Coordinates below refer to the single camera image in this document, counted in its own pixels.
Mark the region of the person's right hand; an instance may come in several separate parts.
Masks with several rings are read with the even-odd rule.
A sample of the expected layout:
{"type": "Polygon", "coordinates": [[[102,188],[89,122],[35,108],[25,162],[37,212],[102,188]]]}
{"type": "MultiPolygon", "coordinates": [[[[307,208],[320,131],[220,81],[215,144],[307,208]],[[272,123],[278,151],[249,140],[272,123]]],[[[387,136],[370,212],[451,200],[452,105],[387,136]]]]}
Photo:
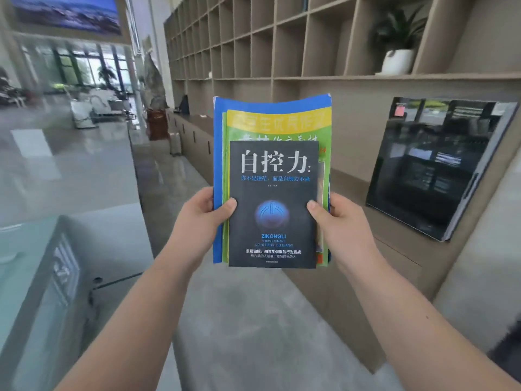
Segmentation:
{"type": "Polygon", "coordinates": [[[337,193],[330,196],[335,223],[322,230],[333,259],[347,275],[365,275],[382,261],[363,209],[337,193]]]}

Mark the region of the person's left hand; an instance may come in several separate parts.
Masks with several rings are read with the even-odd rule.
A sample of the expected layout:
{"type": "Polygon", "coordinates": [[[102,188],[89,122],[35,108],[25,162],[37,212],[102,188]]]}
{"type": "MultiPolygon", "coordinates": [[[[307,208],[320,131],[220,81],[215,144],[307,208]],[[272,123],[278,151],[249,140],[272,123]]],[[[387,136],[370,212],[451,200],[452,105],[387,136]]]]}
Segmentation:
{"type": "Polygon", "coordinates": [[[221,226],[212,223],[213,196],[213,187],[205,187],[183,204],[165,246],[173,258],[192,269],[200,266],[221,226]]]}

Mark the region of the black book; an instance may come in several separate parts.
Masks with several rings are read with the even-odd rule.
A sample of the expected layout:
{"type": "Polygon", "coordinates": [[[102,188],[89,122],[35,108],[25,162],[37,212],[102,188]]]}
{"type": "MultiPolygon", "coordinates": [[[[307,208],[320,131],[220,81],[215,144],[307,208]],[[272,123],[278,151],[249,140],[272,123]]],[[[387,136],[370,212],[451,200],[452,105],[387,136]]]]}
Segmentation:
{"type": "Polygon", "coordinates": [[[317,226],[307,203],[318,193],[316,141],[231,141],[230,267],[315,269],[317,226]]]}

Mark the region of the person's left forearm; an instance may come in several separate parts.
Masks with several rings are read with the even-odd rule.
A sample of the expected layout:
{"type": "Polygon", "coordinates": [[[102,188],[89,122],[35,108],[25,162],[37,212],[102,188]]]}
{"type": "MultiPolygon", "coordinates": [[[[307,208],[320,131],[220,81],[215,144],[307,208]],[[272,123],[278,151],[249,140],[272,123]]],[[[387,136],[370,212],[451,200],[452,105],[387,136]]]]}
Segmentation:
{"type": "Polygon", "coordinates": [[[54,391],[155,391],[202,258],[163,250],[54,391]]]}

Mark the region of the person's right forearm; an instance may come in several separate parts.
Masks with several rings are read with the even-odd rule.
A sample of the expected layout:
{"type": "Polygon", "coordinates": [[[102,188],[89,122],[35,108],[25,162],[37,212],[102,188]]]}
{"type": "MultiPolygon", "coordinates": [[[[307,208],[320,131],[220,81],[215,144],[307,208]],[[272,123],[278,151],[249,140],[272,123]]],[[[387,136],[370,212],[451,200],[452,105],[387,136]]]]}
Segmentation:
{"type": "Polygon", "coordinates": [[[342,265],[407,391],[521,391],[380,254],[342,265]]]}

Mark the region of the brown wooden rock stand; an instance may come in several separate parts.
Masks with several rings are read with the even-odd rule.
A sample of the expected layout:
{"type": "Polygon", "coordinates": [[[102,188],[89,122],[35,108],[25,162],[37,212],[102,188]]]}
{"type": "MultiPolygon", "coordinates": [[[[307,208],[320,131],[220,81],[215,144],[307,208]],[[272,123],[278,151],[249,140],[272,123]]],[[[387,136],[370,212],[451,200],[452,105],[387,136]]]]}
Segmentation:
{"type": "Polygon", "coordinates": [[[149,140],[167,140],[169,133],[166,111],[164,109],[148,108],[146,114],[147,136],[149,140]]]}

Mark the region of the black touchscreen display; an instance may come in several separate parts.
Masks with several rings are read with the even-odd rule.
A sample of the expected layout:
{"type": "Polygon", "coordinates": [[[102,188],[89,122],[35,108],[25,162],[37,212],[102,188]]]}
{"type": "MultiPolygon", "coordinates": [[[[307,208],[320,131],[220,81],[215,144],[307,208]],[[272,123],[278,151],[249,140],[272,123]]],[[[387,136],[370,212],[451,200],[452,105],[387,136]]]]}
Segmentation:
{"type": "Polygon", "coordinates": [[[451,239],[518,102],[395,97],[366,205],[451,239]]]}

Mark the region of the grey decorative rock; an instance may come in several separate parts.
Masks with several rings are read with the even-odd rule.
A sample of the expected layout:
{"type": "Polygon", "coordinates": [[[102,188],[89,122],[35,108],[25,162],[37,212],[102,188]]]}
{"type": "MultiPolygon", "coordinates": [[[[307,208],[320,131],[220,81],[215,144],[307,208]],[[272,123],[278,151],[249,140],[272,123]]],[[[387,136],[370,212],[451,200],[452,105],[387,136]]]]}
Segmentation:
{"type": "Polygon", "coordinates": [[[151,53],[144,56],[144,86],[147,108],[165,111],[168,108],[163,80],[151,53]]]}

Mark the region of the white lounge chair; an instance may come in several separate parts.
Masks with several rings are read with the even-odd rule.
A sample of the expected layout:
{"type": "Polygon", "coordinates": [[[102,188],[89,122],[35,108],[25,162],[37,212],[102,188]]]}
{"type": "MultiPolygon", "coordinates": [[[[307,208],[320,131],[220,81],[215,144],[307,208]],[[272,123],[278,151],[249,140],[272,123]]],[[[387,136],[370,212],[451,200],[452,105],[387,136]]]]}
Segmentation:
{"type": "Polygon", "coordinates": [[[72,99],[70,101],[70,108],[76,129],[95,129],[99,127],[98,124],[95,124],[92,120],[93,107],[90,102],[81,102],[72,99]]]}

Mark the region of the wooden cubby shelf unit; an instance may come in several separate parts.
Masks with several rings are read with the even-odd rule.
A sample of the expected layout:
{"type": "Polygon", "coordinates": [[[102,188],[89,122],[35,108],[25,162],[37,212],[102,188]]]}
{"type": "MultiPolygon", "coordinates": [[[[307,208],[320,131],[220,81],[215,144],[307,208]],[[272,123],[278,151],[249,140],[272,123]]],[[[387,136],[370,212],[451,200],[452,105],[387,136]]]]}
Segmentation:
{"type": "Polygon", "coordinates": [[[326,81],[521,82],[521,0],[179,0],[163,23],[166,90],[283,102],[326,81]],[[428,17],[410,74],[383,77],[371,32],[391,8],[428,17]]]}

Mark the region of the indoor green tree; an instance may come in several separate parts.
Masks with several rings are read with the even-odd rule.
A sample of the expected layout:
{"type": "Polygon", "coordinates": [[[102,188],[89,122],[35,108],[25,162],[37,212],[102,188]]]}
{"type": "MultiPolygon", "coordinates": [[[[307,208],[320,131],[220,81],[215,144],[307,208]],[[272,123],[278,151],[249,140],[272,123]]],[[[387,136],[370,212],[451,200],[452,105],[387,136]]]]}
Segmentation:
{"type": "Polygon", "coordinates": [[[97,71],[98,78],[101,80],[101,83],[99,84],[99,89],[110,90],[116,93],[119,92],[117,86],[117,84],[119,83],[118,77],[111,67],[100,66],[97,71]]]}

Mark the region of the potted green plant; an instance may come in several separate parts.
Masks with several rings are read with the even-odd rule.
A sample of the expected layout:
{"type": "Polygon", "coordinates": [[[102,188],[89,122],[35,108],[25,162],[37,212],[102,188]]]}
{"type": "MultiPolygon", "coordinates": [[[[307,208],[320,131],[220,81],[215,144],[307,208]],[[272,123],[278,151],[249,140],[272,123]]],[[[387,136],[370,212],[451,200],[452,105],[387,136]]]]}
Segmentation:
{"type": "Polygon", "coordinates": [[[418,17],[424,5],[418,5],[410,14],[402,8],[391,8],[375,24],[371,42],[376,50],[384,52],[378,76],[390,77],[410,74],[416,57],[416,48],[424,33],[428,17],[418,17]]]}

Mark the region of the large wall screen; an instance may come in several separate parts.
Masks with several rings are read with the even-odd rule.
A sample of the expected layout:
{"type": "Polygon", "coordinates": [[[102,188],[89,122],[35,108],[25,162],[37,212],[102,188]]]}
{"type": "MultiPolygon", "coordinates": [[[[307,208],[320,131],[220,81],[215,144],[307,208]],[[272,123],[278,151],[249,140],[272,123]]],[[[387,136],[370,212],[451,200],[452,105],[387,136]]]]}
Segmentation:
{"type": "Polygon", "coordinates": [[[115,0],[10,0],[18,22],[121,35],[115,0]]]}

